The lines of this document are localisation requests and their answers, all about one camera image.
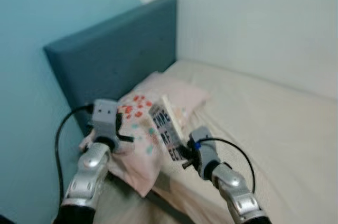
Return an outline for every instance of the blue headboard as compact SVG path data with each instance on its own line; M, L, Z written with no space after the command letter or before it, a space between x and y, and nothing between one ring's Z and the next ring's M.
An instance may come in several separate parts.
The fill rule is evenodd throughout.
M156 0L44 47L71 108L118 100L176 59L177 0ZM76 116L83 132L88 115Z

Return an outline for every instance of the white bed sheet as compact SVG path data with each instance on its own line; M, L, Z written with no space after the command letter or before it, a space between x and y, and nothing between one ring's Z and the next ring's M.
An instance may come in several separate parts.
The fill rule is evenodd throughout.
M336 101L268 81L179 61L166 74L207 90L186 134L207 125L244 149L256 172L256 195L274 224L337 223ZM245 159L217 143L220 159L251 187ZM196 224L233 223L225 201L193 167L168 157L153 190Z

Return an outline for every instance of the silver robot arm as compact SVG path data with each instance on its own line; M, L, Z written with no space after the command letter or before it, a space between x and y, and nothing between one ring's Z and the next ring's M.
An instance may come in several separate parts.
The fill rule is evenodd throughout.
M220 163L215 142L198 143L204 138L212 138L206 127L199 127L190 134L188 146L193 150L193 158L183 164L183 168L193 165L202 179L212 182L226 200L236 224L271 223L255 195L248 189L244 177Z
M119 135L122 116L117 111L118 104L115 101L95 101L91 119L95 140L80 157L77 173L68 186L54 224L93 223L108 174L110 154L119 150L120 141L133 141L133 138Z

